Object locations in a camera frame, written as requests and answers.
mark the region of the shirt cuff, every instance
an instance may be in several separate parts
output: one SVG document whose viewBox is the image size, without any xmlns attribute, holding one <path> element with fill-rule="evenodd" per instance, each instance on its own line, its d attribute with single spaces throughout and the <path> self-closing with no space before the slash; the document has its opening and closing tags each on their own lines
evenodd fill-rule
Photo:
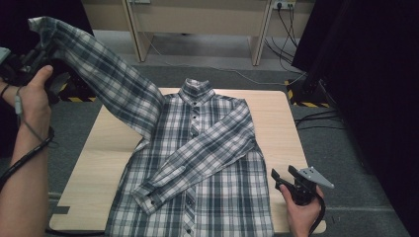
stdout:
<svg viewBox="0 0 419 237">
<path fill-rule="evenodd" d="M 163 201 L 157 192 L 157 188 L 150 182 L 144 182 L 131 191 L 131 195 L 141 209 L 150 215 L 163 205 Z"/>
</svg>

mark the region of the shirt collar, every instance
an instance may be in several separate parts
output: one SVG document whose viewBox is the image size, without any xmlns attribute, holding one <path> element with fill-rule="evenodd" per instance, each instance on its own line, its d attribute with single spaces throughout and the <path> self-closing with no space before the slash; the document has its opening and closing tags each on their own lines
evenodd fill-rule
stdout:
<svg viewBox="0 0 419 237">
<path fill-rule="evenodd" d="M 179 91 L 179 95 L 186 103 L 193 106 L 200 106 L 215 95 L 215 91 L 212 89 L 209 81 L 200 82 L 193 79 L 186 79 Z"/>
</svg>

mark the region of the shirt sleeve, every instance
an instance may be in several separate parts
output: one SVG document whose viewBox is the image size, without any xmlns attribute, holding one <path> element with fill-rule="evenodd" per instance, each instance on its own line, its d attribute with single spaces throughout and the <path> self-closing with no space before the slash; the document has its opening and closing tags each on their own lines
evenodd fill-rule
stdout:
<svg viewBox="0 0 419 237">
<path fill-rule="evenodd" d="M 157 125 L 164 98 L 160 90 L 91 35 L 50 17 L 29 19 L 42 48 L 86 81 L 104 106 L 143 136 L 146 145 Z"/>
<path fill-rule="evenodd" d="M 223 119 L 173 153 L 156 174 L 131 194 L 148 214 L 185 189 L 245 156 L 256 145 L 244 100 Z"/>
</svg>

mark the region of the wall socket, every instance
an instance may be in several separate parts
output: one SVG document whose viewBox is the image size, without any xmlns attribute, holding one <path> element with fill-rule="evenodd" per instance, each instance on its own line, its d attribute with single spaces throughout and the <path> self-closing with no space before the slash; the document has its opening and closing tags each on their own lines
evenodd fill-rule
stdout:
<svg viewBox="0 0 419 237">
<path fill-rule="evenodd" d="M 295 0 L 274 0 L 273 9 L 278 9 L 278 3 L 281 3 L 283 6 L 281 10 L 289 10 L 290 8 L 295 7 Z"/>
</svg>

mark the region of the handheld controller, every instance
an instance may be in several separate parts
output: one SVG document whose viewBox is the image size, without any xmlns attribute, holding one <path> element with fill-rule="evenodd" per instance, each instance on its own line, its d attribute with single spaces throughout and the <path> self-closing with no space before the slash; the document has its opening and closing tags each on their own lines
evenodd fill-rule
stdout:
<svg viewBox="0 0 419 237">
<path fill-rule="evenodd" d="M 280 174 L 272 169 L 271 176 L 275 180 L 275 189 L 279 190 L 280 185 L 285 185 L 297 205 L 308 205 L 316 197 L 316 185 L 334 189 L 334 185 L 318 173 L 314 167 L 297 170 L 294 166 L 289 166 L 289 172 L 294 176 L 294 184 L 281 179 Z"/>
</svg>

